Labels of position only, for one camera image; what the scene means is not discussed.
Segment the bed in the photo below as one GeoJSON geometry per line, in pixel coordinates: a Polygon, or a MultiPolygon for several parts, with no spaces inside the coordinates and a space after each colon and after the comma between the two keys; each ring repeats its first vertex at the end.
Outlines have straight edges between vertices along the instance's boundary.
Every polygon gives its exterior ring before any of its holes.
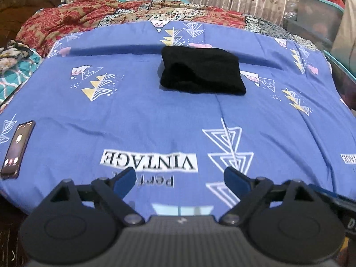
{"type": "Polygon", "coordinates": [[[233,166],[354,199],[355,118],[323,54],[297,41],[184,20],[61,38],[0,115],[0,161],[16,125],[36,121],[20,176],[0,181],[2,194],[29,213],[62,179],[87,184],[134,167],[125,201],[145,218],[219,217],[239,202],[223,182],[233,166]],[[171,45],[237,55],[246,94],[164,89],[160,53],[171,45]]]}

